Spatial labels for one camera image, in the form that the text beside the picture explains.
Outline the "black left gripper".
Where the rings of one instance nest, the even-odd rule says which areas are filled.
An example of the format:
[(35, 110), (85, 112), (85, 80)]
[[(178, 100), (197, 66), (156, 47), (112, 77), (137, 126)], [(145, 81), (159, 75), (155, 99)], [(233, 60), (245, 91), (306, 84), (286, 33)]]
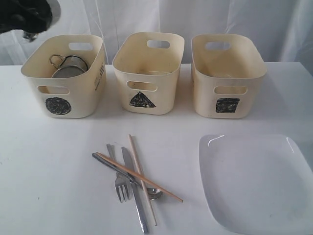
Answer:
[(23, 31), (28, 42), (37, 39), (38, 34), (52, 25), (52, 10), (46, 0), (1, 0), (0, 33), (12, 30)]

